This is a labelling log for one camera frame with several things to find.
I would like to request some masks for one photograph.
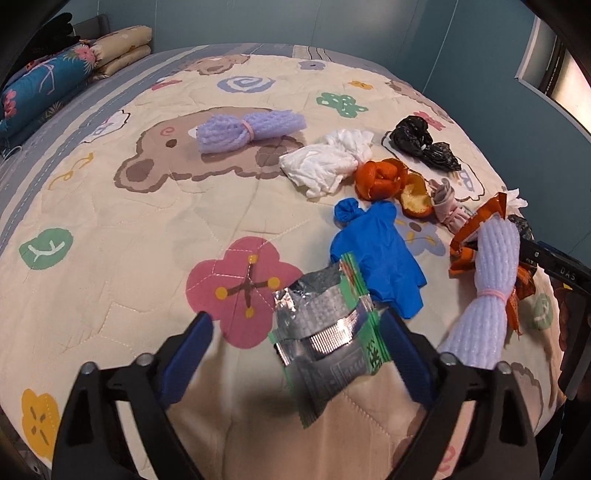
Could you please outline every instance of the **bed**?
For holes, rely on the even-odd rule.
[[[300,112],[307,128],[201,158],[194,127],[215,113],[263,109]],[[153,54],[47,122],[0,166],[0,404],[33,452],[51,465],[82,363],[128,364],[208,309],[212,344],[168,411],[206,478],[385,478],[424,415],[393,364],[355,381],[304,430],[266,340],[268,292],[255,289],[246,305],[240,284],[253,255],[273,273],[263,290],[325,267],[338,231],[333,207],[355,196],[346,181],[334,195],[307,199],[281,174],[279,155],[337,128],[361,128],[374,133],[375,159],[388,158],[385,135],[412,114],[461,159],[450,181],[467,208],[506,191],[442,108],[383,67],[322,48],[223,44]],[[449,277],[444,227],[400,211],[395,226],[428,281],[408,325],[438,345],[475,297],[473,275]],[[562,402],[561,353],[549,279],[538,269],[534,281],[536,294],[519,305],[523,335],[508,334],[503,358],[539,431]],[[208,297],[217,283],[237,287],[234,299]],[[124,407],[122,419],[140,474],[155,478]],[[462,432],[465,425],[437,478],[452,471]]]

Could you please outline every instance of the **crumpled blue glove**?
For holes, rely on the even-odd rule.
[[[335,219],[347,224],[330,246],[330,260],[353,252],[372,298],[393,307],[405,319],[423,308],[419,288],[427,284],[406,243],[394,227],[396,206],[374,202],[367,212],[356,199],[335,205]]]

